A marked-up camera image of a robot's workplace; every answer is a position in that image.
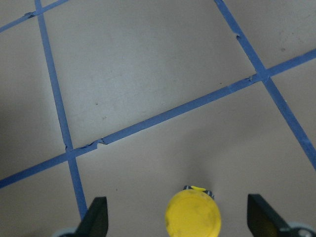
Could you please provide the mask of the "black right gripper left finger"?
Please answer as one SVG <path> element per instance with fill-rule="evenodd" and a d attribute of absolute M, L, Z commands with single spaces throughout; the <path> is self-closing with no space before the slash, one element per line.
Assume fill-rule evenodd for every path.
<path fill-rule="evenodd" d="M 106 197 L 96 197 L 76 229 L 75 237 L 106 237 L 109 228 Z"/>

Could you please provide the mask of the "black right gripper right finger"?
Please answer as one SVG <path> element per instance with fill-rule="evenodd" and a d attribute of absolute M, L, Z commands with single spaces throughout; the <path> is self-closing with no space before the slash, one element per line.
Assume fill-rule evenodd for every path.
<path fill-rule="evenodd" d="M 247 226 L 254 237 L 297 237 L 297 231 L 259 194 L 248 194 Z"/>

